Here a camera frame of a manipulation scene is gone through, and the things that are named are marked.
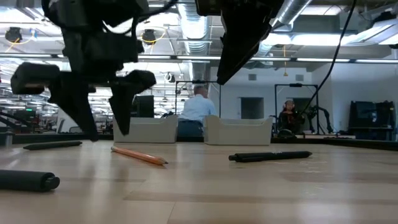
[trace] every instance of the man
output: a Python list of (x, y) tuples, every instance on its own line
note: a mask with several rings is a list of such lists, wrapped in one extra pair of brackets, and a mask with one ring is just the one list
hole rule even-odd
[(178, 118), (178, 136), (202, 136), (205, 116), (216, 115), (216, 108), (207, 98), (207, 89), (203, 86), (193, 88), (195, 97), (184, 104), (184, 110)]

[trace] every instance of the person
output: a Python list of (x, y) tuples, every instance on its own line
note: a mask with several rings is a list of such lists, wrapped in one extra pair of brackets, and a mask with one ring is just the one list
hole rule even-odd
[(187, 100), (178, 117), (178, 136), (203, 136), (205, 116), (216, 115), (214, 103), (207, 98), (207, 89), (198, 85), (193, 88), (195, 96)]
[(287, 100), (284, 104), (284, 109), (279, 114), (279, 130), (288, 129), (294, 134), (299, 134), (301, 131), (301, 124), (304, 123), (304, 116), (300, 115), (295, 110), (295, 105), (292, 100)]

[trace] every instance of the wooden table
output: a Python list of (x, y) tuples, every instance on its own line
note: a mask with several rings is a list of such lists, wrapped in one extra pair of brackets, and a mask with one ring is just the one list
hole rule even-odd
[[(118, 145), (162, 156), (156, 166), (111, 153), (112, 141), (0, 149), (0, 169), (50, 171), (52, 193), (0, 191), (4, 224), (398, 223), (398, 153), (323, 145)], [(238, 164), (236, 152), (309, 150), (308, 159)]]

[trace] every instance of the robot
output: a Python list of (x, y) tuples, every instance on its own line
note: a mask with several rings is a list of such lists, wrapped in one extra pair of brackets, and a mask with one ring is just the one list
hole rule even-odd
[[(117, 77), (123, 63), (138, 62), (144, 52), (137, 40), (136, 26), (150, 16), (165, 12), (178, 0), (170, 0), (161, 9), (149, 11), (146, 0), (42, 0), (45, 16), (59, 26), (65, 43), (71, 71), (61, 72), (56, 65), (25, 62), (11, 78), (12, 92), (17, 95), (39, 95), (50, 90), (49, 103), (57, 104), (92, 141), (98, 140), (88, 94), (96, 86), (108, 86), (109, 99), (120, 131), (129, 134), (130, 107), (134, 95), (156, 84), (152, 72), (134, 70)], [(257, 51), (260, 41), (271, 31), (283, 0), (196, 0), (201, 16), (221, 16), (225, 33), (221, 37), (223, 52), (217, 82), (224, 85)], [(129, 30), (111, 32), (132, 19)]]

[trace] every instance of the white wall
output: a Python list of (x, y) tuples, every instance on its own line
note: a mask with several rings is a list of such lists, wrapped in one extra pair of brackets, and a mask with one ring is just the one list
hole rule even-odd
[[(250, 87), (238, 85), (225, 85), (221, 92), (221, 117), (240, 119), (240, 98), (261, 97), (264, 98), (264, 116), (268, 118), (275, 115), (275, 96), (273, 86)], [(284, 88), (277, 97), (278, 114), (282, 111), (283, 103), (289, 98), (308, 98), (312, 93), (306, 88)]]
[[(312, 73), (314, 84), (320, 84), (329, 66)], [(320, 106), (329, 110), (337, 130), (348, 128), (351, 101), (398, 102), (397, 65), (336, 64), (330, 78), (320, 91)]]
[[(211, 68), (212, 80), (216, 80), (217, 68)], [(257, 74), (256, 81), (249, 81), (248, 74)], [(221, 117), (240, 119), (240, 98), (241, 97), (261, 97), (264, 98), (264, 116), (268, 118), (270, 115), (275, 115), (275, 99), (274, 99), (274, 85), (297, 83), (295, 75), (304, 75), (304, 82), (311, 83), (311, 73), (308, 73), (305, 68), (288, 68), (289, 76), (284, 76), (284, 69), (281, 68), (275, 71), (273, 68), (269, 69), (241, 69), (230, 79), (227, 84), (221, 87)], [(218, 84), (209, 87), (209, 99), (213, 101), (219, 112), (218, 99)], [(278, 94), (278, 113), (282, 110), (282, 104), (288, 98), (308, 98), (312, 93), (307, 88), (289, 88), (286, 87)]]

